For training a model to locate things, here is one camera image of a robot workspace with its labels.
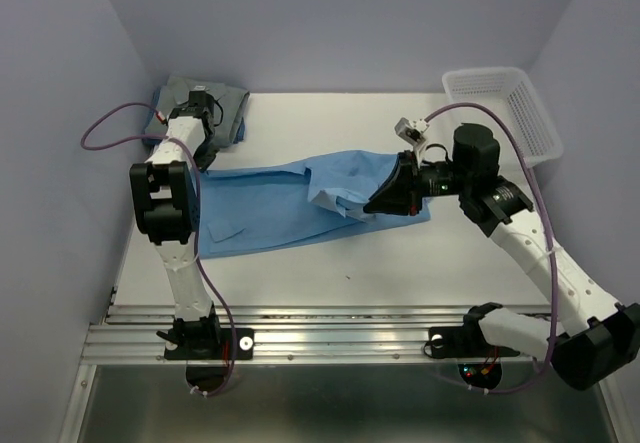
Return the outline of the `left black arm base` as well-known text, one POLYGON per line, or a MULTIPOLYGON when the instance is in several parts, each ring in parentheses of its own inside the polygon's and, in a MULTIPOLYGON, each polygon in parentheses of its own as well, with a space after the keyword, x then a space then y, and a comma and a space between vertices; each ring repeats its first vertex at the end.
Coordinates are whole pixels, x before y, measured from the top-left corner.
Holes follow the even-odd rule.
MULTIPOLYGON (((165 344, 164 358, 169 361, 230 361, 232 356, 232 331, 223 327, 218 342, 200 338, 178 342, 173 330, 157 331, 156 336, 165 344)), ((240 327, 236 329, 238 348, 235 359, 249 361, 253 359, 255 331, 253 328, 240 327)))

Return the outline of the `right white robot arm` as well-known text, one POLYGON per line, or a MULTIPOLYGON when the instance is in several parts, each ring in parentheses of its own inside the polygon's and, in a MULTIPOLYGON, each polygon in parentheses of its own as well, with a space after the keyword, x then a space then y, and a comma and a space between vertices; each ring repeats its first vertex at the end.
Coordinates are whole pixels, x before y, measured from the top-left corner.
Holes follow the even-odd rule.
POLYGON ((471 388, 499 382, 500 358, 524 355, 547 363, 571 388, 586 390, 632 362, 639 352, 639 307, 623 305, 598 286, 563 250, 531 200, 500 174, 500 145, 492 131, 465 123, 453 151, 428 162, 424 122, 401 119, 396 134, 411 144, 370 197, 368 214, 415 216, 426 198, 455 196, 463 214, 508 254, 550 303, 548 318, 526 316, 489 302, 468 310, 461 325, 430 329, 423 346, 433 359, 486 358, 461 368, 471 388))

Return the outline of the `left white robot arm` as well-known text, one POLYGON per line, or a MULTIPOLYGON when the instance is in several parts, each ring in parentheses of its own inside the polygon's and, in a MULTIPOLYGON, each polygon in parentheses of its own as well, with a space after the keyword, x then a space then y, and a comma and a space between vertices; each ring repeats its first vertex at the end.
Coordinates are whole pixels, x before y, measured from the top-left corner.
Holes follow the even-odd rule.
POLYGON ((215 355, 223 334, 198 267, 199 174, 213 161, 210 143, 218 102, 204 88, 163 119, 165 134, 150 157, 129 171, 134 216, 164 265, 174 298, 174 335, 190 331, 188 345, 199 356, 215 355))

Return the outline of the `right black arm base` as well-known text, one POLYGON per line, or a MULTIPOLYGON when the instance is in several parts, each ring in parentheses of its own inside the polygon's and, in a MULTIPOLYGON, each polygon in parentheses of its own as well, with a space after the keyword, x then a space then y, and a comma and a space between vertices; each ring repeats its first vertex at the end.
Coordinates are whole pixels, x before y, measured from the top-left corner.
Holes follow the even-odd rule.
POLYGON ((500 355, 502 347, 488 343, 477 327, 441 326, 429 329, 422 352, 433 359, 484 358, 500 355))

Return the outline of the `light blue long sleeve shirt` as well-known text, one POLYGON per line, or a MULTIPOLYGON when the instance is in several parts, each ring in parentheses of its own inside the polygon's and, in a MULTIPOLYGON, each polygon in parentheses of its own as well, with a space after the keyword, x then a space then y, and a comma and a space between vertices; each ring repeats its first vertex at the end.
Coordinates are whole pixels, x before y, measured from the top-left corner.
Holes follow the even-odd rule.
POLYGON ((395 165, 393 154, 350 150, 284 165, 209 170, 201 176, 199 255, 231 257, 321 243, 427 222, 366 214, 395 165))

